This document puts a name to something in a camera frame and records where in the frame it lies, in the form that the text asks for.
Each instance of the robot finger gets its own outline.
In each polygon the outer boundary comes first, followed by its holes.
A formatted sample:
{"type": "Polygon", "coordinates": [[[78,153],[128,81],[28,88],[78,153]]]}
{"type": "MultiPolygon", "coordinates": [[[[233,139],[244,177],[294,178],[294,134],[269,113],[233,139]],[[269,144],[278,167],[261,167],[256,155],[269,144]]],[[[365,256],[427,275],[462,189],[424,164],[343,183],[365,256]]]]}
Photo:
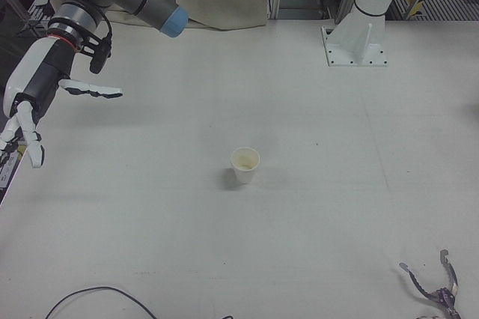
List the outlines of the robot finger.
{"type": "Polygon", "coordinates": [[[90,94],[93,97],[117,98],[123,96],[121,88],[100,87],[73,79],[62,79],[58,85],[73,95],[90,94]]]}
{"type": "Polygon", "coordinates": [[[16,119],[16,116],[10,118],[3,132],[0,134],[0,166],[3,166],[10,157],[10,153],[14,152],[18,148],[18,138],[21,136],[19,134],[20,124],[16,119]]]}
{"type": "Polygon", "coordinates": [[[432,300],[433,302],[439,302],[439,298],[437,297],[436,293],[427,293],[419,284],[418,280],[416,279],[414,273],[409,269],[408,265],[406,263],[399,263],[399,266],[401,267],[402,270],[404,270],[406,273],[409,274],[409,277],[412,280],[412,283],[414,286],[418,289],[418,291],[424,295],[427,299],[432,300]]]}
{"type": "Polygon", "coordinates": [[[30,102],[23,101],[17,106],[17,113],[19,125],[22,128],[23,138],[27,142],[27,151],[30,156],[31,166],[39,168],[45,160],[45,150],[40,144],[41,136],[36,132],[37,126],[33,121],[33,107],[30,102]]]}

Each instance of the white paper cup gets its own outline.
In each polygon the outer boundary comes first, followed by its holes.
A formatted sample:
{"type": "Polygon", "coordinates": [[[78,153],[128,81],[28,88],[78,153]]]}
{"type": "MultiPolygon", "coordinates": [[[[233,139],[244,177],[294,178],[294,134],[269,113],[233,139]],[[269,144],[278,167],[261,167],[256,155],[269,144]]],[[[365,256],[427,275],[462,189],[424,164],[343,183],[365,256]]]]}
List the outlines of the white paper cup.
{"type": "Polygon", "coordinates": [[[260,164],[260,154],[250,147],[241,147],[231,154],[231,165],[237,180],[249,183],[253,179],[254,171],[260,164]]]}

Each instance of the blue joint cap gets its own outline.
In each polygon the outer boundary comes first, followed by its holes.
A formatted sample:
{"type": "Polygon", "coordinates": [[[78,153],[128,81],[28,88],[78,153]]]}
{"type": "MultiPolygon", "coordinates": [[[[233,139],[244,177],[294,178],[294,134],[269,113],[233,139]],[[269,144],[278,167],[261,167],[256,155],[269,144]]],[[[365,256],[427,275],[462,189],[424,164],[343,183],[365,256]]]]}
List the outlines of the blue joint cap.
{"type": "Polygon", "coordinates": [[[163,26],[159,29],[160,32],[166,34],[169,37],[175,38],[183,32],[186,24],[188,23],[188,14],[178,6],[176,10],[170,15],[170,17],[163,23],[163,26]]]}

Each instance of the robotic hand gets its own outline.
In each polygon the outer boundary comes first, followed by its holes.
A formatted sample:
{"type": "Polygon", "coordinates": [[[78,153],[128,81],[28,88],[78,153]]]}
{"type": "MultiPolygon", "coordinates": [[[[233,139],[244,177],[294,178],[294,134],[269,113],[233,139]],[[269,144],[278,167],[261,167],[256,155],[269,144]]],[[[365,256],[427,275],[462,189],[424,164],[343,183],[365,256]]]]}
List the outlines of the robotic hand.
{"type": "Polygon", "coordinates": [[[34,168],[42,166],[45,150],[36,128],[46,114],[58,87],[71,94],[115,98],[119,88],[99,87],[70,79],[76,53],[90,56],[90,71],[99,73],[111,55],[112,30],[103,39],[94,35],[103,11],[112,4],[158,28],[169,37],[186,27],[188,14],[176,0],[66,0],[49,22],[47,37],[36,41],[11,74],[4,94],[3,110],[10,118],[0,134],[0,164],[16,150],[23,137],[34,168]]]}
{"type": "Polygon", "coordinates": [[[443,249],[440,253],[441,264],[447,270],[449,279],[451,280],[451,285],[449,288],[440,288],[437,291],[428,293],[425,291],[420,285],[416,276],[412,273],[409,269],[407,264],[399,263],[399,266],[409,274],[409,277],[412,280],[414,286],[419,290],[419,292],[424,295],[427,299],[431,300],[442,306],[446,309],[447,313],[449,314],[450,319],[461,319],[459,313],[454,308],[454,304],[456,302],[457,291],[459,289],[459,285],[457,283],[457,276],[452,264],[449,262],[447,256],[449,255],[449,251],[447,249],[443,249]]]}

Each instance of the metal mounting base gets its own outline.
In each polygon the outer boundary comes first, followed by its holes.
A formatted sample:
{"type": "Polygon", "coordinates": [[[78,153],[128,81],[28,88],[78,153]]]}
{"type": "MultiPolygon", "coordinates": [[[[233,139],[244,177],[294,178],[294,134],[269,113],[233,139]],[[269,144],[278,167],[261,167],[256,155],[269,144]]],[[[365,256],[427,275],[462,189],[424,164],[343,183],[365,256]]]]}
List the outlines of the metal mounting base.
{"type": "Polygon", "coordinates": [[[365,48],[362,61],[358,61],[355,53],[345,50],[338,43],[328,43],[332,31],[333,28],[321,27],[326,57],[330,67],[386,67],[388,65],[380,44],[369,43],[365,48]]]}

